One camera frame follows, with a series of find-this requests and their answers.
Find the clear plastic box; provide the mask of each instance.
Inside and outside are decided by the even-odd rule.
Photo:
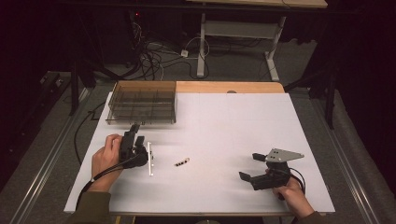
[[[108,124],[175,123],[175,81],[119,81],[113,90]]]

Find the white board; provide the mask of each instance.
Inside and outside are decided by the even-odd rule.
[[[78,195],[91,178],[91,157],[112,133],[129,125],[108,125],[102,113],[75,185],[65,206],[74,212]],[[289,161],[306,181],[306,196],[321,213],[334,212],[312,151],[286,93],[178,93],[177,123],[140,126],[151,142],[153,176],[148,165],[124,170],[111,189],[110,212],[131,215],[265,216],[288,213],[270,189],[253,190],[238,172],[263,175],[266,165],[252,153],[273,147],[304,154]],[[181,166],[174,164],[190,160]]]

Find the hand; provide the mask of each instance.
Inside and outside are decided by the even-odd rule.
[[[298,218],[307,217],[314,213],[314,209],[305,198],[300,184],[294,178],[290,178],[286,186],[274,188],[273,193],[278,196],[279,193],[285,198],[289,210]]]
[[[105,169],[119,163],[119,151],[122,136],[118,134],[111,134],[106,138],[105,146],[100,148],[92,156],[92,177],[98,175]],[[120,170],[103,175],[95,180],[88,191],[108,192],[122,172]]]

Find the metal bracket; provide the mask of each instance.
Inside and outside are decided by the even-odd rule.
[[[270,153],[266,156],[265,161],[270,162],[284,162],[292,161],[303,158],[304,154],[291,152],[279,148],[273,148]]]

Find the wooden edge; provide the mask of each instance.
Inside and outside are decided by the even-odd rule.
[[[278,82],[177,81],[177,92],[285,93]]]
[[[128,213],[110,212],[111,216],[132,217],[292,217],[291,212],[285,213]]]
[[[326,8],[328,3],[325,0],[188,0],[196,3],[218,3],[237,4],[267,7],[306,7],[306,8]]]

